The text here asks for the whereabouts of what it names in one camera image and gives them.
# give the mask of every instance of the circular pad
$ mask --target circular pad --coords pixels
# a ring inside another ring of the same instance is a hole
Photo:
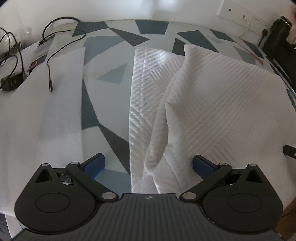
[[[46,213],[56,213],[67,208],[70,204],[70,198],[61,193],[48,193],[42,195],[36,200],[36,207]]]
[[[228,198],[228,204],[241,213],[252,213],[259,210],[262,201],[259,197],[249,193],[238,193]]]

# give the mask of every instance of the blue rubber pad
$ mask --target blue rubber pad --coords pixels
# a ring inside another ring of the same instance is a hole
[[[83,168],[91,178],[95,178],[105,168],[105,156],[100,155]]]
[[[196,155],[192,160],[194,171],[202,178],[206,179],[217,170],[217,165],[211,165],[207,159],[200,155]]]

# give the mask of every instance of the white bedspread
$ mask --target white bedspread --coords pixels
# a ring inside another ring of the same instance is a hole
[[[279,76],[195,46],[185,58],[137,48],[130,106],[135,193],[177,193],[202,179],[200,154],[233,168],[257,163],[284,207],[296,196],[296,114]]]
[[[85,48],[38,66],[0,109],[0,212],[14,216],[19,194],[42,163],[82,162],[81,87]]]

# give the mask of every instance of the wall socket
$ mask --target wall socket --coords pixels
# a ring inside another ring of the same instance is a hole
[[[249,29],[259,35],[262,35],[262,30],[269,30],[271,24],[263,18],[254,14],[251,10],[245,8],[232,0],[224,0],[223,5],[218,13],[218,16],[233,21],[241,26],[247,27],[248,22],[243,19],[243,16],[249,20]]]

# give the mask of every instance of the dark blue triangle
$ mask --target dark blue triangle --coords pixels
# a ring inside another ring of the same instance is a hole
[[[144,43],[144,42],[149,40],[148,38],[145,38],[143,36],[132,34],[130,32],[126,32],[126,31],[123,31],[123,30],[119,30],[119,29],[115,29],[115,28],[110,28],[110,29],[114,33],[116,33],[117,35],[122,37],[126,42],[128,42],[132,46],[137,46],[137,45],[139,45],[141,43]]]
[[[169,22],[135,20],[141,34],[165,34]]]
[[[192,44],[219,53],[218,50],[214,47],[214,45],[212,45],[210,41],[199,30],[180,32],[177,34],[179,34],[181,37],[185,38]]]
[[[51,35],[46,41],[49,41],[55,37],[55,34]]]
[[[107,49],[123,42],[124,39],[119,36],[96,36],[87,38],[85,46],[84,65]]]
[[[291,101],[291,103],[292,103],[292,105],[293,105],[293,107],[294,107],[294,109],[296,111],[296,104],[295,104],[294,99],[293,99],[293,94],[292,94],[292,92],[290,90],[287,90],[287,93],[288,93],[289,99],[290,99],[290,101]]]
[[[185,55],[184,44],[186,44],[186,43],[184,43],[183,41],[181,41],[178,38],[175,38],[175,43],[174,43],[172,53],[184,56]]]
[[[111,82],[111,83],[115,83],[115,84],[119,85],[122,81],[122,78],[124,76],[127,65],[128,65],[127,63],[120,65],[119,67],[110,70],[109,72],[103,74],[102,76],[98,77],[97,79]]]
[[[106,28],[108,28],[108,26],[105,22],[78,22],[72,37],[83,34],[81,31],[77,31],[77,29],[82,30],[88,34]]]
[[[215,34],[215,36],[218,38],[218,39],[223,39],[223,40],[228,40],[228,41],[231,41],[231,42],[235,42],[231,37],[229,37],[226,33],[223,33],[223,32],[220,32],[220,31],[217,31],[217,30],[213,30],[213,29],[210,29],[212,31],[213,34]]]
[[[87,93],[87,89],[82,80],[82,98],[81,98],[81,128],[82,130],[93,126],[98,126],[99,121],[94,111],[93,105]]]
[[[273,65],[270,64],[270,66],[271,66],[272,70],[274,71],[274,73],[277,74],[277,75],[279,76],[279,74],[277,73],[277,71],[275,70],[275,68],[273,67]]]
[[[0,213],[0,232],[7,238],[7,240],[11,240],[11,236],[8,230],[6,217],[4,214]]]
[[[99,127],[118,160],[130,175],[129,143],[99,123]]]
[[[238,52],[238,54],[241,56],[241,58],[243,59],[244,62],[252,64],[252,65],[256,65],[255,58],[252,55],[250,55],[248,52],[246,52],[242,49],[239,49],[235,46],[233,46],[233,47]]]
[[[35,60],[33,63],[36,64],[36,65],[33,65],[33,63],[31,63],[31,65],[30,65],[30,71],[32,71],[38,65],[42,64],[46,60],[46,57],[47,57],[47,54],[46,55],[43,55],[39,59]]]
[[[131,177],[125,172],[103,169],[95,180],[119,196],[131,192]]]
[[[255,44],[252,44],[252,43],[245,41],[245,40],[243,40],[243,41],[246,43],[246,45],[249,46],[249,48],[254,52],[255,55],[257,55],[260,58],[264,58],[263,55],[261,54],[261,52],[257,49]]]

